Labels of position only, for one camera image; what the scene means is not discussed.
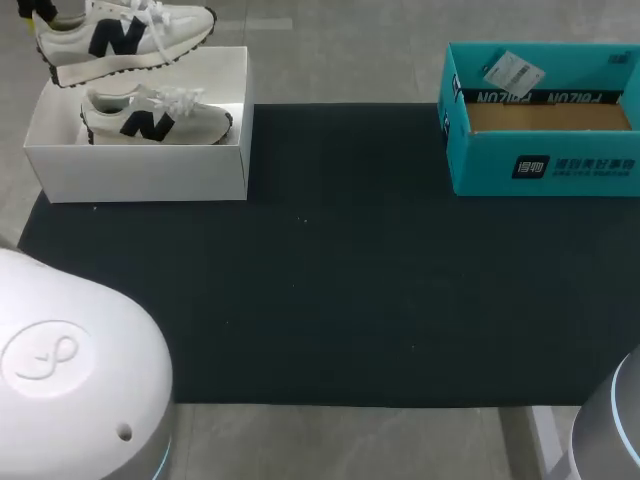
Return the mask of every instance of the logo emblem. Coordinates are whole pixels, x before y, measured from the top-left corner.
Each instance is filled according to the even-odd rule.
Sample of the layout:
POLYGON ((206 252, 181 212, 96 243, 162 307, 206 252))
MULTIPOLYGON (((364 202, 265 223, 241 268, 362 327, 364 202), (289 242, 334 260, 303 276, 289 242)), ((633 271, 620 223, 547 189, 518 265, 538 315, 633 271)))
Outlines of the logo emblem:
POLYGON ((120 129, 120 133, 128 137, 135 137, 140 132, 142 138, 161 142, 171 131, 174 123, 173 119, 165 113, 156 125, 153 120, 153 112, 138 110, 127 119, 120 129))
POLYGON ((90 337, 77 325, 50 320, 19 331, 5 346, 0 371, 27 397, 55 397, 76 389, 94 367, 90 337))
POLYGON ((453 80, 451 81, 451 87, 453 88, 453 99, 454 103, 458 103, 458 95, 462 91, 462 87, 460 86, 460 80, 458 80, 458 75, 453 75, 453 80))
POLYGON ((111 45, 115 55, 135 55, 146 28, 137 17, 133 17, 126 33, 120 20, 100 20, 91 38, 89 53, 98 58, 105 57, 111 45))
POLYGON ((542 178, 549 164, 549 155, 520 155, 511 178, 542 178))

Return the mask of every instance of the white robot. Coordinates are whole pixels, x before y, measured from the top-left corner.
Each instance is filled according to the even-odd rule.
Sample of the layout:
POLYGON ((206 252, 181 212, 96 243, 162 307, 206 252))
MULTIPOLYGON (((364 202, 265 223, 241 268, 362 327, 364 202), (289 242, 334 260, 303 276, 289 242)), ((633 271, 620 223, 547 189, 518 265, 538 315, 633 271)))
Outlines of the white robot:
POLYGON ((0 480, 161 480, 172 369, 136 303, 0 245, 0 480))

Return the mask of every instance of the label sticker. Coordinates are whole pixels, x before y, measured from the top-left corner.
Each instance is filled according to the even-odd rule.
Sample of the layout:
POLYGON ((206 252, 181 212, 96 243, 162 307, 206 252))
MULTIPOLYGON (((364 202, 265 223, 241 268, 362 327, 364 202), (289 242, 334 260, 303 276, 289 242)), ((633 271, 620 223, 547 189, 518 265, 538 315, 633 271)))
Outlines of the label sticker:
POLYGON ((511 52, 505 52, 491 67, 484 79, 522 98, 544 78, 545 73, 511 52))

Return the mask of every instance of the new balance sneaker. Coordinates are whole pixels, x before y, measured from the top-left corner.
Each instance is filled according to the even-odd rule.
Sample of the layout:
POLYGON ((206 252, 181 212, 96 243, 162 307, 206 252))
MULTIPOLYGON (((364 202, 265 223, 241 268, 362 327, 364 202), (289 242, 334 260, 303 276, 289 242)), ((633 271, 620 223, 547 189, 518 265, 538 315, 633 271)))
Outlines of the new balance sneaker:
POLYGON ((203 43, 216 15, 154 0, 85 0, 85 14, 47 24, 33 14, 53 83, 75 86, 125 70, 170 64, 203 43))
POLYGON ((233 118, 226 110, 199 103, 202 90, 139 85, 124 95, 88 90, 81 116, 89 143, 99 145, 215 145, 233 118))

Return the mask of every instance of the gray floor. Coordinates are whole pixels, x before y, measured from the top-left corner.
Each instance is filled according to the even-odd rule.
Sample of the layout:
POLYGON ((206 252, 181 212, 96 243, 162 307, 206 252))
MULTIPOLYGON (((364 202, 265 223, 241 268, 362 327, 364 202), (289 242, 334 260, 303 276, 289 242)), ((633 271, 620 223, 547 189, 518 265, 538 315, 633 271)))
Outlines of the gray floor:
MULTIPOLYGON (((47 79, 12 0, 0 2, 0 235, 39 193, 22 153, 47 79)), ((78 11, 82 0, 57 0, 78 11)), ((434 101, 448 41, 637 42, 637 0, 167 0, 207 3, 212 45, 247 45, 257 101, 434 101)), ((554 410, 566 444, 576 409, 554 410)), ((172 478, 511 478, 497 409, 183 405, 172 478)))

